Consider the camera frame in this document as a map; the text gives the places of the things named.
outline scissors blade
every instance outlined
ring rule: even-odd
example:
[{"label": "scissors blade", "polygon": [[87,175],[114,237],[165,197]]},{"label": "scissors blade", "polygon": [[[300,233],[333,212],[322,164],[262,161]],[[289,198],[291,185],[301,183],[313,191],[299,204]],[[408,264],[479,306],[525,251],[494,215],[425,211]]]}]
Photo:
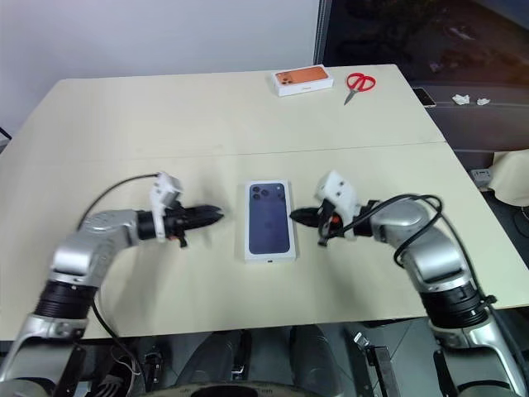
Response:
[{"label": "scissors blade", "polygon": [[355,94],[357,93],[358,91],[356,91],[355,89],[352,89],[350,92],[349,92],[349,95],[347,95],[347,98],[346,98],[346,101],[344,102],[344,106],[355,96]]}]

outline beige tabletop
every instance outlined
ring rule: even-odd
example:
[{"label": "beige tabletop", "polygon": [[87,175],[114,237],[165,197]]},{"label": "beige tabletop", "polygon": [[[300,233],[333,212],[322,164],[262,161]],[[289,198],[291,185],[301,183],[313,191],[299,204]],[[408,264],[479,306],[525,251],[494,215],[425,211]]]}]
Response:
[{"label": "beige tabletop", "polygon": [[[333,69],[338,84],[320,93],[291,98],[276,98],[268,91],[253,94],[254,102],[244,103],[245,112],[253,112],[259,119],[266,108],[279,108],[283,105],[278,103],[285,99],[299,110],[302,105],[295,99],[309,101],[305,95],[313,97],[310,99],[313,109],[325,108],[336,112],[333,114],[343,112],[346,91],[338,76],[354,69]],[[118,103],[113,110],[104,111],[102,104],[94,103],[92,106],[97,106],[100,112],[95,120],[90,111],[83,114],[80,105],[72,104],[90,103],[87,95],[80,93],[80,87],[83,93],[92,92],[100,102],[105,92],[114,98],[117,91],[128,91],[127,82],[132,85],[144,82],[146,91],[150,87],[146,82],[150,80],[167,93],[165,84],[157,84],[158,80],[179,81],[182,87],[187,79],[196,83],[203,79],[216,81],[216,76],[224,81],[231,76],[227,89],[229,85],[238,86],[239,81],[258,86],[254,79],[265,84],[267,74],[59,83],[0,155],[0,339],[13,338],[26,313],[34,308],[54,248],[74,230],[80,214],[95,196],[119,179],[158,170],[181,179],[183,205],[215,204],[224,209],[226,217],[211,227],[189,232],[189,247],[185,250],[174,242],[143,242],[117,258],[102,287],[99,304],[105,317],[123,336],[423,315],[417,292],[406,273],[392,261],[393,250],[368,238],[359,238],[356,242],[331,241],[324,249],[317,245],[315,229],[297,225],[299,255],[295,262],[260,264],[245,263],[242,259],[244,183],[250,179],[288,179],[292,185],[293,207],[312,206],[318,205],[312,198],[318,179],[331,169],[341,172],[357,188],[362,203],[404,192],[440,195],[446,204],[446,214],[469,249],[485,291],[497,295],[498,307],[529,304],[526,288],[529,271],[400,73],[393,66],[361,69],[371,74],[379,70],[377,79],[381,89],[382,76],[386,73],[396,76],[398,84],[392,84],[402,96],[398,112],[387,110],[384,117],[376,117],[375,112],[366,110],[362,115],[353,110],[351,103],[350,116],[342,115],[340,122],[332,117],[324,122],[324,115],[308,114],[314,122],[321,118],[320,126],[328,124],[334,128],[326,133],[313,131],[316,135],[298,141],[296,149],[296,142],[288,137],[286,130],[283,130],[285,139],[275,133],[267,135],[270,125],[260,126],[249,114],[244,119],[252,128],[247,129],[249,136],[243,139],[243,129],[235,117],[230,116],[224,122],[220,116],[214,117],[208,126],[205,117],[209,113],[202,108],[192,110],[189,105],[188,112],[200,117],[196,121],[201,124],[194,125],[193,129],[189,115],[171,103],[164,105],[159,101],[158,109],[150,111],[167,120],[157,119],[155,123],[156,128],[164,126],[167,140],[180,141],[172,155],[167,147],[151,140],[152,136],[161,139],[156,128],[152,134],[149,131],[140,134],[137,126],[144,122],[145,112],[139,112],[141,109],[133,105],[128,108],[125,97],[125,104]],[[319,100],[315,97],[318,94],[321,94]],[[149,96],[155,98],[154,90]],[[260,96],[266,96],[264,104],[259,104]],[[235,100],[228,93],[224,98],[224,103],[217,106],[228,108],[231,100]],[[359,107],[362,98],[368,98],[368,93],[354,98],[360,99]],[[340,111],[329,106],[329,101],[335,101]],[[61,103],[70,112],[61,115],[58,110]],[[179,124],[174,114],[179,114],[185,122],[181,120]],[[285,122],[290,120],[295,125],[296,117],[292,114],[289,117],[285,115],[287,112],[280,114]],[[401,118],[407,119],[406,125],[400,127],[397,122],[391,122]],[[359,133],[353,128],[355,121],[367,125],[365,119],[372,120],[377,128],[393,124],[393,130],[372,128]],[[303,122],[303,125],[307,129],[313,127],[310,123]],[[410,126],[415,133],[410,133]],[[143,146],[134,139],[126,139],[128,127],[134,131],[131,134],[135,139],[141,138]],[[297,139],[303,134],[296,128],[290,133]],[[80,142],[71,139],[70,134]],[[201,139],[210,136],[212,146],[206,142],[201,144],[201,134]],[[39,143],[34,143],[30,136]],[[352,136],[364,143],[355,145]],[[387,137],[387,144],[381,136]],[[321,149],[313,147],[317,139]],[[238,140],[244,141],[244,145],[236,145]],[[220,149],[215,142],[220,142]],[[286,142],[283,149],[281,142]],[[48,150],[47,155],[38,150],[39,145]],[[260,145],[268,152],[260,153]],[[76,159],[71,152],[81,158]],[[148,209],[151,183],[142,180],[125,185],[108,195],[97,209]],[[106,336],[91,317],[85,337]]]}]

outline red scissors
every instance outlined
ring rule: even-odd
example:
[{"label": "red scissors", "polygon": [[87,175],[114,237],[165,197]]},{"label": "red scissors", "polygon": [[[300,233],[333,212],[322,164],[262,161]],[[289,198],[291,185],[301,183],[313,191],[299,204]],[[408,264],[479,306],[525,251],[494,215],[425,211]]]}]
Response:
[{"label": "red scissors", "polygon": [[377,80],[375,80],[374,77],[363,73],[351,73],[347,76],[346,83],[350,92],[349,95],[347,95],[344,105],[346,105],[359,91],[363,93],[364,91],[372,89],[377,84]]}]

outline iphone box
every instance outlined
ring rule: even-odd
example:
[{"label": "iphone box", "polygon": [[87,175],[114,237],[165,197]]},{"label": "iphone box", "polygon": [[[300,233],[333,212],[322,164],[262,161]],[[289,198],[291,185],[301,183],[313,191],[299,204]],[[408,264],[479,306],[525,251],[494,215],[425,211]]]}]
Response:
[{"label": "iphone box", "polygon": [[272,81],[280,97],[330,88],[334,83],[323,65],[274,72]]},{"label": "iphone box", "polygon": [[294,261],[296,246],[286,180],[245,185],[245,260]]}]

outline scissors handle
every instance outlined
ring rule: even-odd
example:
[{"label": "scissors handle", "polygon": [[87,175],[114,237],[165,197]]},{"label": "scissors handle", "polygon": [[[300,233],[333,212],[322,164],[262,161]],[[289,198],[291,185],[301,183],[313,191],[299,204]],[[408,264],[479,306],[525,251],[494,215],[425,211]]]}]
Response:
[{"label": "scissors handle", "polygon": [[351,73],[347,76],[347,87],[349,89],[354,89],[363,93],[364,91],[369,91],[377,84],[377,80],[374,77],[367,76],[363,73]]}]

